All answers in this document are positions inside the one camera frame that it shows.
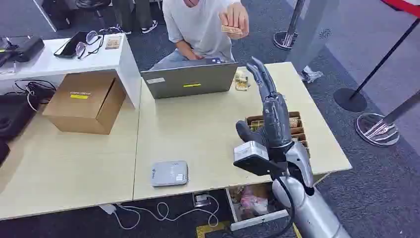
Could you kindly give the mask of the person's left hand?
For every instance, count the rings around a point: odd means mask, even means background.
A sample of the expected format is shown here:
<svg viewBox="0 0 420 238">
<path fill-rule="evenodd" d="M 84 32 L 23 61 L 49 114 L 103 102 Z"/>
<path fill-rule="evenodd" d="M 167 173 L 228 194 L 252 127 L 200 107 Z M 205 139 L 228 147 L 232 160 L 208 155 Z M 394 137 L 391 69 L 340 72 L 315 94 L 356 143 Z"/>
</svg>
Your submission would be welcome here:
<svg viewBox="0 0 420 238">
<path fill-rule="evenodd" d="M 232 40 L 242 39 L 249 34 L 249 16 L 246 8 L 240 1 L 231 3 L 219 13 L 221 24 L 241 29 L 242 34 L 227 33 Z"/>
</svg>

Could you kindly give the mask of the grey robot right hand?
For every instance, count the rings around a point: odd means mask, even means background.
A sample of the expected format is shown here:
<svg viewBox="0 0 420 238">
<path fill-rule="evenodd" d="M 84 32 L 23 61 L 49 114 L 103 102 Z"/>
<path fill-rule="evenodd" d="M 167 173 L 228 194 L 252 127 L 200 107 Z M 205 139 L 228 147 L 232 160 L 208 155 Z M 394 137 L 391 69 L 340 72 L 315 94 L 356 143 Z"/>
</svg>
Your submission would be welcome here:
<svg viewBox="0 0 420 238">
<path fill-rule="evenodd" d="M 256 57 L 246 64 L 259 87 L 262 101 L 263 127 L 251 131 L 243 120 L 236 122 L 238 136 L 244 141 L 255 141 L 267 150 L 279 149 L 286 153 L 292 146 L 289 113 L 283 95 L 277 92 L 274 80 L 266 66 Z"/>
</svg>

